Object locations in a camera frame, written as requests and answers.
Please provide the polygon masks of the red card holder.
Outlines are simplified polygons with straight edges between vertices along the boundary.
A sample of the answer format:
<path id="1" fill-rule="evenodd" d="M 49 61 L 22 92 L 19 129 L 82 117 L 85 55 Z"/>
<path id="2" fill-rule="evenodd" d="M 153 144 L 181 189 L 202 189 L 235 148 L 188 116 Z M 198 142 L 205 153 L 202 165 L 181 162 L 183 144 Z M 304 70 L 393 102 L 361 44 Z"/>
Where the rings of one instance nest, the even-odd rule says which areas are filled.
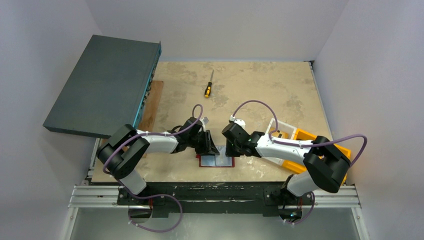
<path id="1" fill-rule="evenodd" d="M 234 168 L 235 158 L 232 156 L 226 156 L 226 146 L 217 146 L 219 155 L 196 155 L 200 168 Z"/>

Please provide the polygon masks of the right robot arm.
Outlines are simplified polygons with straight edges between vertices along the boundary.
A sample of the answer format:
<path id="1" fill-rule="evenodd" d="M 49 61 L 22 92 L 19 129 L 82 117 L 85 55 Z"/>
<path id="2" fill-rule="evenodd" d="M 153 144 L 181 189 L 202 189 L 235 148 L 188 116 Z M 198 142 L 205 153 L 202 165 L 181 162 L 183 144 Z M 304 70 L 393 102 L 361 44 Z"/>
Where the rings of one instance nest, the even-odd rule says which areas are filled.
<path id="1" fill-rule="evenodd" d="M 236 122 L 223 130 L 230 157 L 277 158 L 303 165 L 306 170 L 287 178 L 280 196 L 288 204 L 317 189 L 337 193 L 351 166 L 349 158 L 326 137 L 315 140 L 292 140 L 270 137 L 260 131 L 248 133 Z"/>

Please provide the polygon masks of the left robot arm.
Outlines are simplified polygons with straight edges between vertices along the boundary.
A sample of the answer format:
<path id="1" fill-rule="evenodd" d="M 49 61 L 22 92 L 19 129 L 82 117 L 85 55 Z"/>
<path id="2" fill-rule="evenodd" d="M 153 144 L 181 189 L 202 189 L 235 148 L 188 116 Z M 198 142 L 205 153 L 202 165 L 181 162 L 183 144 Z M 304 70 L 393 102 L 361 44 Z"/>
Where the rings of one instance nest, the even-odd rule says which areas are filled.
<path id="1" fill-rule="evenodd" d="M 149 199 L 147 183 L 136 171 L 136 166 L 148 153 L 176 154 L 193 148 L 197 155 L 219 155 L 205 122 L 190 117 L 184 125 L 165 132 L 148 132 L 125 124 L 96 151 L 104 170 L 130 192 L 129 197 L 138 205 Z"/>

